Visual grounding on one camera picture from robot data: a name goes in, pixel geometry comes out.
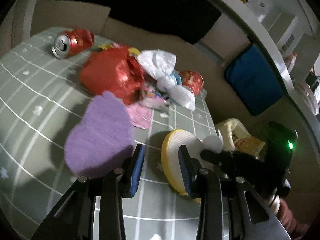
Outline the dark red sleeve forearm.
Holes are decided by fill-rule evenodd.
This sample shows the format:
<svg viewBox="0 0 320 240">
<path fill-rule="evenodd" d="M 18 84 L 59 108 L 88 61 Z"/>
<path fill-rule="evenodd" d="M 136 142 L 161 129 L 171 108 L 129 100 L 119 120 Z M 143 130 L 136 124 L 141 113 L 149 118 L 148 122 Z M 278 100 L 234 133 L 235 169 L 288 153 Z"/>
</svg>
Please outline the dark red sleeve forearm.
<svg viewBox="0 0 320 240">
<path fill-rule="evenodd" d="M 279 200 L 279 210 L 276 217 L 281 222 L 291 239 L 301 239 L 310 228 L 309 224 L 302 224 L 295 219 L 284 199 Z"/>
</svg>

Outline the right hand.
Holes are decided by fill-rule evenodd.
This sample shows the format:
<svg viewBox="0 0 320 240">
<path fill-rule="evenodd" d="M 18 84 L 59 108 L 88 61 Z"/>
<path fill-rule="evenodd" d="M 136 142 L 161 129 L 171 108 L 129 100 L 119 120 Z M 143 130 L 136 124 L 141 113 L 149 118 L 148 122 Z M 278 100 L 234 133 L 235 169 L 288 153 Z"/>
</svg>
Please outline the right hand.
<svg viewBox="0 0 320 240">
<path fill-rule="evenodd" d="M 266 203 L 272 212 L 276 215 L 280 209 L 280 198 L 278 195 L 272 195 L 267 200 Z"/>
</svg>

